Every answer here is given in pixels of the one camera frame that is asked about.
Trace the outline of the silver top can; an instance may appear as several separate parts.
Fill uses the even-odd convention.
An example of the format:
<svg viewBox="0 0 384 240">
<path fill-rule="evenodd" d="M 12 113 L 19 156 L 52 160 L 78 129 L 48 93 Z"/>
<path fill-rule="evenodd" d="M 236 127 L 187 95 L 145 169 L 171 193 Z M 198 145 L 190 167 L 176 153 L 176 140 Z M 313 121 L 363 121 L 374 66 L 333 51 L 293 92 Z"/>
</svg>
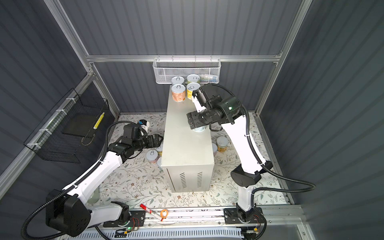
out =
<svg viewBox="0 0 384 240">
<path fill-rule="evenodd" d="M 206 128 L 207 128 L 207 126 L 201 126 L 201 127 L 198 127 L 198 128 L 193 129 L 193 131 L 196 132 L 196 133 L 201 133 L 201 132 L 203 132 Z"/>
</svg>

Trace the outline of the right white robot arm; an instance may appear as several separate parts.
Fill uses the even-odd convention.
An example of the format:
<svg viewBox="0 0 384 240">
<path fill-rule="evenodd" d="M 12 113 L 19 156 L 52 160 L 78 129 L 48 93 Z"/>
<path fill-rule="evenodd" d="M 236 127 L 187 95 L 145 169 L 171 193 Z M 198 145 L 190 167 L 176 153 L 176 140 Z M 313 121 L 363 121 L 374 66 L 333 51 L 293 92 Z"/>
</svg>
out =
<svg viewBox="0 0 384 240">
<path fill-rule="evenodd" d="M 260 220 L 255 209 L 254 191 L 262 174 L 272 168 L 257 148 L 250 133 L 250 116 L 240 100 L 231 92 L 223 99 L 216 93 L 218 84 L 206 84 L 192 90 L 192 101 L 196 107 L 187 114 L 192 130 L 219 124 L 227 133 L 240 158 L 240 165 L 231 171 L 231 178 L 238 185 L 236 216 L 242 223 Z"/>
</svg>

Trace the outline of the plastic lid tall can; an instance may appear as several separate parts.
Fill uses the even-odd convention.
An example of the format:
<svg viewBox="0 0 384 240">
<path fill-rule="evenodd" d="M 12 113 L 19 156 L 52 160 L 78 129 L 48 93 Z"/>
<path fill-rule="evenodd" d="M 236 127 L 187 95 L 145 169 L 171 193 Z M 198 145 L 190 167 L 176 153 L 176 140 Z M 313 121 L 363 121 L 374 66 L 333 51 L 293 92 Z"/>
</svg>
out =
<svg viewBox="0 0 384 240">
<path fill-rule="evenodd" d="M 218 137 L 217 138 L 218 152 L 220 152 L 220 153 L 225 152 L 228 148 L 228 144 L 229 144 L 229 140 L 226 137 L 224 137 L 224 136 Z"/>
</svg>

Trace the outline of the teal label can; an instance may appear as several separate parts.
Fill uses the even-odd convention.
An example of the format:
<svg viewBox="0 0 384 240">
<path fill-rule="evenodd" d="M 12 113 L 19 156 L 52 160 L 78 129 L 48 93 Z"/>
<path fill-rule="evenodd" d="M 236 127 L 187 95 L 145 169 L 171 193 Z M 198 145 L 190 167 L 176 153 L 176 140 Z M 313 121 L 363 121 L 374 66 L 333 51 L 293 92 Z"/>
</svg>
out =
<svg viewBox="0 0 384 240">
<path fill-rule="evenodd" d="M 176 76 L 171 79 L 172 85 L 183 85 L 185 83 L 185 79 L 181 76 Z"/>
</svg>

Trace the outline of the red white marker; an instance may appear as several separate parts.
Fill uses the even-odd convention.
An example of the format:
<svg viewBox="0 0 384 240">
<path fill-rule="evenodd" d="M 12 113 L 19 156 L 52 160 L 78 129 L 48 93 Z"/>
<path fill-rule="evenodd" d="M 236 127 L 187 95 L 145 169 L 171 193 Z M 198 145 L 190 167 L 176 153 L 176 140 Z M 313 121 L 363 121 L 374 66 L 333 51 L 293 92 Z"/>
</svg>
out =
<svg viewBox="0 0 384 240">
<path fill-rule="evenodd" d="M 152 209 L 148 208 L 144 204 L 140 204 L 140 208 L 143 209 L 144 211 L 146 211 L 148 214 L 150 214 L 153 217 L 155 217 L 157 220 L 159 220 L 161 222 L 163 221 L 164 218 L 160 214 L 158 214 L 157 212 L 155 212 Z"/>
</svg>

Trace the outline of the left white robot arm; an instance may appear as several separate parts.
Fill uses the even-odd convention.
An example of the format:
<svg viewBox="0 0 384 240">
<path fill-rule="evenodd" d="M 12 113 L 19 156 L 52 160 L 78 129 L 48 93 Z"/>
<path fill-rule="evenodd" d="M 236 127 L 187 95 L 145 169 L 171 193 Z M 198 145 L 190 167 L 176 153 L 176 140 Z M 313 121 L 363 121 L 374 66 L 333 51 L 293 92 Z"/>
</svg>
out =
<svg viewBox="0 0 384 240">
<path fill-rule="evenodd" d="M 85 173 L 61 191 L 51 191 L 47 197 L 46 225 L 65 235 L 76 237 L 89 227 L 104 222 L 131 222 L 129 206 L 112 201 L 104 207 L 87 208 L 91 195 L 100 184 L 127 160 L 135 158 L 144 149 L 160 147 L 163 136 L 149 135 L 147 126 L 125 121 L 123 135 L 108 145 L 100 159 Z"/>
</svg>

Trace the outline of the tube in white basket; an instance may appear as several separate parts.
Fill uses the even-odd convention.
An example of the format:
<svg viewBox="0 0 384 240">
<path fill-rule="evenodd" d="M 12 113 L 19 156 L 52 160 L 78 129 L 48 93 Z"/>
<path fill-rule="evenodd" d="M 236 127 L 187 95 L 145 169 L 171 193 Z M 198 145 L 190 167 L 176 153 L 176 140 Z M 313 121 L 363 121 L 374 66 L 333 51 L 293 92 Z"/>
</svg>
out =
<svg viewBox="0 0 384 240">
<path fill-rule="evenodd" d="M 201 83 L 217 83 L 219 77 L 217 75 L 200 75 Z"/>
</svg>

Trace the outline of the green label can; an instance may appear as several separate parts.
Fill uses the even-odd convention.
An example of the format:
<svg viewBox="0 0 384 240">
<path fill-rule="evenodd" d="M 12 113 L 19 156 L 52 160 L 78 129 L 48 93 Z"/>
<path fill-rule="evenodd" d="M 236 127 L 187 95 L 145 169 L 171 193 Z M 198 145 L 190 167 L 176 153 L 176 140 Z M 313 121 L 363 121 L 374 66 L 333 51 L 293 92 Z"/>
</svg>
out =
<svg viewBox="0 0 384 240">
<path fill-rule="evenodd" d="M 200 76 L 196 74 L 190 74 L 187 76 L 187 83 L 200 83 Z"/>
</svg>

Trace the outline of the dark red label can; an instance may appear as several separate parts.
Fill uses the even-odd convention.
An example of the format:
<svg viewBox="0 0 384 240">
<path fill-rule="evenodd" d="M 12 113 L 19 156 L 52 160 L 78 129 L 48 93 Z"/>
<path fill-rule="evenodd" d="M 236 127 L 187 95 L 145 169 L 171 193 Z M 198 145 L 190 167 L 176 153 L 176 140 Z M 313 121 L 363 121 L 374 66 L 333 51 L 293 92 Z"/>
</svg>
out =
<svg viewBox="0 0 384 240">
<path fill-rule="evenodd" d="M 218 152 L 218 147 L 216 144 L 212 143 L 212 148 L 213 148 L 213 154 L 214 156 L 216 156 L 217 152 Z"/>
</svg>

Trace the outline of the beige metal cabinet counter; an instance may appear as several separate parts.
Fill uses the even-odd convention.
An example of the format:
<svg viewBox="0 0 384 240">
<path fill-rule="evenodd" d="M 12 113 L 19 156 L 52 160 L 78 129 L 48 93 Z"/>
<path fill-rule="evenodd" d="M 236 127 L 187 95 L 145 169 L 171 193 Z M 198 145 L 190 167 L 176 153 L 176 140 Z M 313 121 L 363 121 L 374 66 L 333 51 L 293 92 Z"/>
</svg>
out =
<svg viewBox="0 0 384 240">
<path fill-rule="evenodd" d="M 161 168 L 173 193 L 205 192 L 211 185 L 215 161 L 211 132 L 190 129 L 187 114 L 193 102 L 177 103 L 169 90 Z"/>
</svg>

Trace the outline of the orange label can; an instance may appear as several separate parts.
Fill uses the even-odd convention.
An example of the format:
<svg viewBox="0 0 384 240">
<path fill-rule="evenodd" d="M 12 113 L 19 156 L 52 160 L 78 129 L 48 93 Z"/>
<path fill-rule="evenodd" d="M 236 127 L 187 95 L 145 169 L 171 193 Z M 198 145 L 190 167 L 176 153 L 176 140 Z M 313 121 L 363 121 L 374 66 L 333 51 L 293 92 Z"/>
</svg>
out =
<svg viewBox="0 0 384 240">
<path fill-rule="evenodd" d="M 172 99 L 177 102 L 183 102 L 186 99 L 186 87 L 182 84 L 175 84 L 171 87 Z"/>
</svg>

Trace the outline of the floral table mat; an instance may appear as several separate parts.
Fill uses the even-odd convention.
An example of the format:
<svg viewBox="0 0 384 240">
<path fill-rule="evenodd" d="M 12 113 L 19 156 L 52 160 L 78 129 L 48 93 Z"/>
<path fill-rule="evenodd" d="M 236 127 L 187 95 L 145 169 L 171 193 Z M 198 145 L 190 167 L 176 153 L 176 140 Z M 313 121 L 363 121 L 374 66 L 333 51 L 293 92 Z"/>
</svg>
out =
<svg viewBox="0 0 384 240">
<path fill-rule="evenodd" d="M 270 160 L 255 121 L 255 114 L 250 112 L 250 132 L 259 150 L 266 160 Z M 137 122 L 144 119 L 150 122 L 150 134 L 164 135 L 166 113 L 120 115 L 119 121 Z M 224 153 L 214 156 L 215 166 L 210 189 L 206 192 L 172 193 L 166 175 L 156 164 L 146 159 L 144 150 L 138 157 L 128 160 L 123 166 L 112 172 L 99 188 L 100 197 L 89 206 L 106 205 L 111 201 L 124 202 L 131 209 L 144 204 L 150 208 L 183 208 L 234 206 L 238 199 L 238 186 L 232 180 L 230 172 L 240 164 L 239 156 L 232 143 Z M 263 174 L 257 188 L 281 188 L 279 180 L 270 174 Z M 286 205 L 283 193 L 262 191 L 255 194 L 257 205 Z"/>
</svg>

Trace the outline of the yellow highlighter pen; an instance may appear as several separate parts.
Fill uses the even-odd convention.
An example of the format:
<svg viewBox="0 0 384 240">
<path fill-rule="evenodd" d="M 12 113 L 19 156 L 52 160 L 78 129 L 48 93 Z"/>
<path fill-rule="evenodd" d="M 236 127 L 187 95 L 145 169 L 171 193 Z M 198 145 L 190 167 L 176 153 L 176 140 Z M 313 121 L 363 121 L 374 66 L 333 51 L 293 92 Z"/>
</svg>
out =
<svg viewBox="0 0 384 240">
<path fill-rule="evenodd" d="M 94 129 L 94 130 L 97 130 L 97 129 L 98 129 L 98 127 L 99 127 L 100 123 L 102 122 L 104 116 L 105 116 L 105 112 L 103 112 L 103 113 L 99 116 L 99 118 L 97 119 L 97 121 L 95 122 L 95 124 L 94 124 L 94 126 L 93 126 L 93 129 Z"/>
</svg>

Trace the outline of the pink label can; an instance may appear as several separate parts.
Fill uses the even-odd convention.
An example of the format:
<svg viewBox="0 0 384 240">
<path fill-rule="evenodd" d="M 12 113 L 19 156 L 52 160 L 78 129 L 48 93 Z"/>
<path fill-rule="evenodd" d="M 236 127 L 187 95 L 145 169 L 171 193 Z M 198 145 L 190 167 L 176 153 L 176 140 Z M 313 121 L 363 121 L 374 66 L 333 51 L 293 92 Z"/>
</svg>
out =
<svg viewBox="0 0 384 240">
<path fill-rule="evenodd" d="M 146 159 L 151 164 L 156 164 L 159 158 L 159 153 L 156 150 L 149 150 L 146 154 Z"/>
</svg>

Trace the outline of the yellow label can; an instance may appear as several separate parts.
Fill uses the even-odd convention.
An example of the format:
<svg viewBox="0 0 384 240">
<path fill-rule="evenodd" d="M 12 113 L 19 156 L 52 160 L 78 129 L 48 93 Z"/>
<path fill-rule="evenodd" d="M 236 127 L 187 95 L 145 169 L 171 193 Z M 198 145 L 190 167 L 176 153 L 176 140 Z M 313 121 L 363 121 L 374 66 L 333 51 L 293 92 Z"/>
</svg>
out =
<svg viewBox="0 0 384 240">
<path fill-rule="evenodd" d="M 192 100 L 193 99 L 193 91 L 197 90 L 200 88 L 199 83 L 189 83 L 186 86 L 187 89 L 187 97 L 188 99 Z"/>
</svg>

